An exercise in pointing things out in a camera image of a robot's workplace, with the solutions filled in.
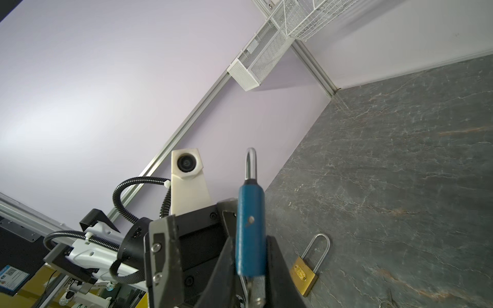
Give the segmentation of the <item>brass padlock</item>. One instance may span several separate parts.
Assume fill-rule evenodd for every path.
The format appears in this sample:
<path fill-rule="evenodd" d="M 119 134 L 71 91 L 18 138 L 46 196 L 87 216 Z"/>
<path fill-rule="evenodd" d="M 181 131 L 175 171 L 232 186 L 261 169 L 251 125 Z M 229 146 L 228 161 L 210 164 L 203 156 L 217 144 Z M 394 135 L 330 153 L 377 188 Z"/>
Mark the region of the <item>brass padlock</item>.
<path fill-rule="evenodd" d="M 311 250 L 313 244 L 318 238 L 322 238 L 326 242 L 326 248 L 318 260 L 315 267 L 312 269 L 308 266 L 305 258 L 308 256 L 309 251 Z M 313 236 L 308 246 L 304 250 L 301 256 L 298 256 L 293 266 L 290 269 L 290 277 L 292 279 L 293 284 L 295 285 L 297 291 L 301 296 L 307 297 L 311 292 L 314 284 L 318 279 L 318 271 L 327 257 L 331 248 L 331 240 L 328 235 L 323 233 L 318 233 Z"/>

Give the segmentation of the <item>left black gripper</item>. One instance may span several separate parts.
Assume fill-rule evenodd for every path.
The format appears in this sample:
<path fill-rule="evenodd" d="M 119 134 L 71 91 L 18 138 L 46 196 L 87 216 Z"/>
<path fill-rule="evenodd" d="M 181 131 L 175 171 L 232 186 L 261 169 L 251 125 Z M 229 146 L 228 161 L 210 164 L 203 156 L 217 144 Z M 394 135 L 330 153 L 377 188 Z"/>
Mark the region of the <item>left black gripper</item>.
<path fill-rule="evenodd" d="M 144 240 L 149 307 L 194 307 L 229 237 L 236 236 L 235 198 L 149 223 Z M 245 292 L 236 275 L 239 307 Z"/>

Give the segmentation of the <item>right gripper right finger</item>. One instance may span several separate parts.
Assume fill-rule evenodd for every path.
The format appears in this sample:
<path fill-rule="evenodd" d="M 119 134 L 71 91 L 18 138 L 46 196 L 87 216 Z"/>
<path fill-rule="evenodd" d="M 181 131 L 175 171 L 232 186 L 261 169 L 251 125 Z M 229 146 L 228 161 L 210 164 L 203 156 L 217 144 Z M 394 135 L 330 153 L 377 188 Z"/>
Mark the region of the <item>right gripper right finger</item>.
<path fill-rule="evenodd" d="M 306 307 L 297 291 L 275 237 L 267 236 L 267 275 L 265 307 Z"/>

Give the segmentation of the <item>blue padlock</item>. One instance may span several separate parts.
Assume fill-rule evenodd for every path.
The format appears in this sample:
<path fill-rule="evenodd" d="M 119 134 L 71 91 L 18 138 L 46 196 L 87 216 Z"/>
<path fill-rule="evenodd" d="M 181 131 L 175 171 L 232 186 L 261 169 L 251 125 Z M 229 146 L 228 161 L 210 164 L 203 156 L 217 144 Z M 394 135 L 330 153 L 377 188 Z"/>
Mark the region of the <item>blue padlock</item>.
<path fill-rule="evenodd" d="M 258 183 L 257 155 L 249 148 L 245 181 L 240 187 L 237 210 L 236 269 L 240 276 L 260 277 L 267 270 L 267 235 L 264 190 Z"/>

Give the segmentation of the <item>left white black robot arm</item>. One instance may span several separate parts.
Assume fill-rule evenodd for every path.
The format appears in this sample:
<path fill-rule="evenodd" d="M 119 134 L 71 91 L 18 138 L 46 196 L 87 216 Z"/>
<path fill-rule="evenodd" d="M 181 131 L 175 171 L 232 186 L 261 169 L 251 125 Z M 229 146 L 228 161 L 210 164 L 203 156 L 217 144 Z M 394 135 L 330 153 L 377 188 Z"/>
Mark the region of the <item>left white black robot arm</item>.
<path fill-rule="evenodd" d="M 235 269 L 235 199 L 152 221 L 126 235 L 103 222 L 84 232 L 49 234 L 46 262 L 83 293 L 98 281 L 146 291 L 150 307 L 241 307 Z"/>

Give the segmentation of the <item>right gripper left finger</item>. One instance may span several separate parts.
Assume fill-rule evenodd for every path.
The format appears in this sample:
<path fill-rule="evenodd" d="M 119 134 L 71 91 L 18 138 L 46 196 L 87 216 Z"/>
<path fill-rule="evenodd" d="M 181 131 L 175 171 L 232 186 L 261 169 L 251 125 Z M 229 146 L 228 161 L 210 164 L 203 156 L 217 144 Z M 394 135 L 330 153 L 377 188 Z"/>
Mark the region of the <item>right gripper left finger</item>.
<path fill-rule="evenodd" d="M 239 306 L 236 296 L 235 240 L 229 237 L 195 307 Z"/>

